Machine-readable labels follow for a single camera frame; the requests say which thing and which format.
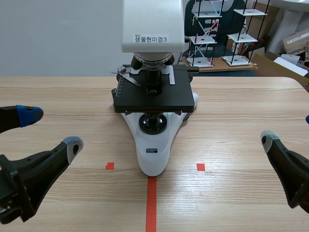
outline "microscope stage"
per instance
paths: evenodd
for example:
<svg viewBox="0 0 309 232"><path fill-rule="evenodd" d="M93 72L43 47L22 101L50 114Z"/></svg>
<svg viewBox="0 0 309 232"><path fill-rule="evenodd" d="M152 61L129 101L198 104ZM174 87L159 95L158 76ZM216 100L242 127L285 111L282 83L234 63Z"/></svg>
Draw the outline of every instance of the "microscope stage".
<svg viewBox="0 0 309 232"><path fill-rule="evenodd" d="M188 77L188 71L181 66L174 66L175 84L169 84L169 75L161 75L162 93L150 96L147 93L147 71L132 75L141 86L137 86L120 77L114 99L116 113L192 113L194 99Z"/></svg>

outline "microscope base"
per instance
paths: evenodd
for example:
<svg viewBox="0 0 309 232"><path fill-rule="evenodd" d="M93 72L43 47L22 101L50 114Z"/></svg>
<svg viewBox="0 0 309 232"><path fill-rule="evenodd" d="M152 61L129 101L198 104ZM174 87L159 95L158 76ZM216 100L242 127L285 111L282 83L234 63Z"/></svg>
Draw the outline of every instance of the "microscope base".
<svg viewBox="0 0 309 232"><path fill-rule="evenodd" d="M193 93L193 97L197 107L198 95ZM171 144L187 113L182 113L180 116L175 113L164 113L168 125L165 131L157 135L149 135L141 131L139 119L143 113L121 115L133 134L141 170L148 176L160 175L168 164Z"/></svg>

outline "brand label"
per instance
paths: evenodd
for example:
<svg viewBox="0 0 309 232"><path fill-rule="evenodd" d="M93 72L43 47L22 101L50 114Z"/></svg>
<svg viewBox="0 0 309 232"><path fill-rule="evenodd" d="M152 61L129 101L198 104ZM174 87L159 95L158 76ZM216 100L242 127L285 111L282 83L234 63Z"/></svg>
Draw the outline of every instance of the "brand label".
<svg viewBox="0 0 309 232"><path fill-rule="evenodd" d="M298 36L298 37L296 37L296 38L294 38L294 39L288 40L288 41L287 41L287 44L291 44L291 43L293 43L293 42L295 42L295 41L297 41L297 40L301 40L301 39L303 39L303 38L306 38L307 36L309 36L309 32L306 33L306 34L303 34L303 35L301 35L301 36Z"/></svg>
<svg viewBox="0 0 309 232"><path fill-rule="evenodd" d="M158 149L156 148L147 148L146 153L158 153Z"/></svg>
<svg viewBox="0 0 309 232"><path fill-rule="evenodd" d="M299 49L297 49L297 50L295 50L295 51L293 51L293 52L289 52L288 54L289 54L289 55L293 55L293 54L302 53L302 52L305 51L305 48L306 48L306 47L299 48Z"/></svg>
<svg viewBox="0 0 309 232"><path fill-rule="evenodd" d="M133 34L133 42L139 44L168 44L169 35L167 34Z"/></svg>

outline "white sink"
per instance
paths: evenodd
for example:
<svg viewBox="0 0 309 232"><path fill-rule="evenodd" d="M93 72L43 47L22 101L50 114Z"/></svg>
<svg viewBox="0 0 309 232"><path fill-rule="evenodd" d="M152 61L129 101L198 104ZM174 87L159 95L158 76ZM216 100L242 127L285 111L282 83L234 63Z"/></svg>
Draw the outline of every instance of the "white sink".
<svg viewBox="0 0 309 232"><path fill-rule="evenodd" d="M270 3L289 11L309 12L309 0L270 0Z"/></svg>
<svg viewBox="0 0 309 232"><path fill-rule="evenodd" d="M296 32L304 12L309 12L309 0L270 0L270 4L280 8L271 29L276 33L268 48L278 54L284 51L282 40Z"/></svg>

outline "blue gripper tip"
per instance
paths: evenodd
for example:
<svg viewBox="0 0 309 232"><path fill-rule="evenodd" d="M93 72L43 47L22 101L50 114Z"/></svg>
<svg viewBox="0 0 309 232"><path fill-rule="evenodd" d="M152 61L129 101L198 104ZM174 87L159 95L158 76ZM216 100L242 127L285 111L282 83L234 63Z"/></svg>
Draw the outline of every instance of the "blue gripper tip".
<svg viewBox="0 0 309 232"><path fill-rule="evenodd" d="M32 125L41 120L44 111L40 107L24 107L23 105L16 106L19 117L20 127Z"/></svg>

